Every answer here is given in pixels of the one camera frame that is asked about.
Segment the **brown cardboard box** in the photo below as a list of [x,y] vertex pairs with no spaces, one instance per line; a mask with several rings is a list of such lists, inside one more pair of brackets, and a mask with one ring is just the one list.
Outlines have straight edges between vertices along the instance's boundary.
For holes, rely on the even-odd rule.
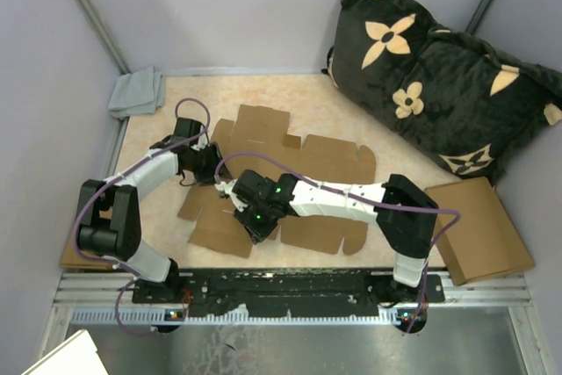
[[[252,170],[268,178],[275,197],[285,198],[295,171],[309,179],[340,184],[372,184],[376,158],[365,145],[309,134],[291,135],[289,112],[241,105],[236,120],[220,119],[213,130],[225,169],[232,177]],[[213,186],[189,189],[178,218],[195,222],[189,241],[220,253],[247,258],[255,243],[234,217],[231,200],[221,198]],[[368,226],[336,217],[287,216],[279,220],[271,240],[327,254],[356,254],[365,244]]]

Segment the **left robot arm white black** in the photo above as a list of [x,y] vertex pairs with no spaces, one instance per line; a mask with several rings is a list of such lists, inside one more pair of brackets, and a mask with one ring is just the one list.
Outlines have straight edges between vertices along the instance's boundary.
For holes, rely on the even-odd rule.
[[205,125],[178,118],[174,132],[124,172],[83,183],[73,226],[76,250],[131,272],[162,301],[177,299],[183,289],[178,265],[142,240],[140,203],[162,183],[186,172],[196,184],[212,184],[220,160]]

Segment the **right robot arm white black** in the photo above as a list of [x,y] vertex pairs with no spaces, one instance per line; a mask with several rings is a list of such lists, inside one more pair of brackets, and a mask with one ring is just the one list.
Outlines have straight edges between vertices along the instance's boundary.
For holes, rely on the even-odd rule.
[[274,181],[253,170],[217,187],[234,204],[234,216],[252,242],[265,240],[278,221],[335,217],[375,225],[394,251],[393,295],[410,301],[422,291],[437,203],[407,177],[382,184],[335,184],[284,173]]

